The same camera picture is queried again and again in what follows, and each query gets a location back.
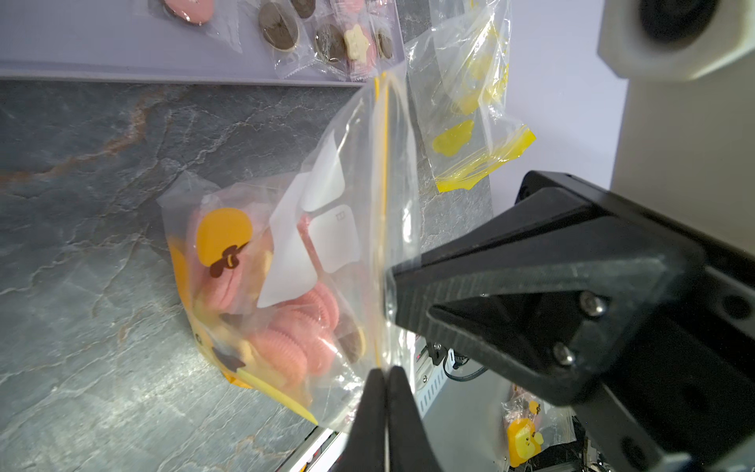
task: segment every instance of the chocolate cookie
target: chocolate cookie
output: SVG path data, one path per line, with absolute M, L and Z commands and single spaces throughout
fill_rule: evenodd
M 299 17 L 307 19 L 315 12 L 316 0 L 291 0 Z
M 337 63 L 346 57 L 344 35 L 334 24 L 328 23 L 317 29 L 315 47 L 325 62 Z
M 262 5 L 257 19 L 262 36 L 275 49 L 290 51 L 294 48 L 299 40 L 299 27 L 280 5 L 273 2 Z
M 380 30 L 377 32 L 377 50 L 382 57 L 390 59 L 393 57 L 393 41 L 390 40 L 390 34 L 387 31 Z

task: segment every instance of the screw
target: screw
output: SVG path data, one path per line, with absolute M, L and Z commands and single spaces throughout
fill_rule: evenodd
M 555 357 L 556 361 L 564 367 L 574 365 L 574 353 L 561 341 L 558 341 L 553 345 L 553 357 Z
M 597 318 L 609 310 L 609 306 L 605 300 L 588 291 L 579 294 L 579 307 L 588 316 L 592 316 L 593 318 Z

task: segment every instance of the plastic zipper bag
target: plastic zipper bag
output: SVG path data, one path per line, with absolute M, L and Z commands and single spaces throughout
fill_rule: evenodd
M 511 467 L 551 446 L 577 440 L 571 408 L 552 406 L 518 385 L 502 406 Z
M 430 1 L 433 27 L 406 46 L 408 79 L 441 192 L 471 189 L 535 136 L 505 113 L 510 6 Z
M 200 352 L 231 383 L 336 430 L 371 369 L 414 371 L 389 290 L 390 268 L 420 253 L 410 123 L 392 69 L 341 109 L 300 172 L 222 190 L 186 173 L 159 199 Z

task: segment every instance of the black cable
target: black cable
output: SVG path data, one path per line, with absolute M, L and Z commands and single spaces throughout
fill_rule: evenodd
M 488 370 L 487 367 L 480 367 L 479 369 L 477 369 L 476 371 L 472 372 L 469 375 L 465 375 L 464 377 L 457 377 L 456 375 L 449 374 L 448 371 L 445 370 L 445 361 L 447 360 L 448 360 L 448 355 L 446 355 L 446 357 L 443 358 L 443 373 L 445 374 L 446 377 L 456 382 L 468 382 L 470 380 L 474 380 L 478 378 L 480 375 L 484 374 L 485 371 Z

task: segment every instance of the individually wrapped cookie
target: individually wrapped cookie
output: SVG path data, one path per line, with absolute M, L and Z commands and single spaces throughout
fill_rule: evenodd
M 396 45 L 399 48 L 401 36 L 398 34 L 399 29 L 396 27 L 394 16 L 388 16 L 382 13 L 370 13 L 369 22 L 372 27 L 372 40 L 377 52 L 377 68 L 379 70 L 389 69 L 397 64 Z
M 314 67 L 336 77 L 339 80 L 349 79 L 349 64 L 346 52 L 344 33 L 338 26 L 334 15 L 317 20 L 312 25 L 306 25 L 313 37 L 317 62 Z
M 245 0 L 244 9 L 268 46 L 278 77 L 285 79 L 315 63 L 312 39 L 289 0 Z
M 305 24 L 316 22 L 333 14 L 328 0 L 289 0 L 291 6 Z
M 350 79 L 362 81 L 376 76 L 380 72 L 378 50 L 365 0 L 331 0 L 331 6 L 344 32 Z
M 242 52 L 237 0 L 134 0 L 134 13 L 182 23 Z
M 393 6 L 393 0 L 366 0 L 366 2 L 367 11 L 372 14 L 388 15 L 391 14 L 390 12 L 395 10 L 396 8 Z

